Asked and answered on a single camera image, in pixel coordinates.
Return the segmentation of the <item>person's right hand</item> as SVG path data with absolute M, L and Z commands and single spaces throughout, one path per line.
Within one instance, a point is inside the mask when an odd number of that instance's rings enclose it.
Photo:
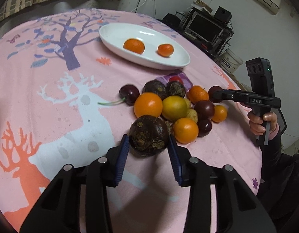
M 279 131 L 279 125 L 277 123 L 277 115 L 273 112 L 264 114 L 262 117 L 256 116 L 253 111 L 247 114 L 249 118 L 249 127 L 251 132 L 256 136 L 261 136 L 266 132 L 266 128 L 263 126 L 264 122 L 270 123 L 269 139 L 273 139 Z

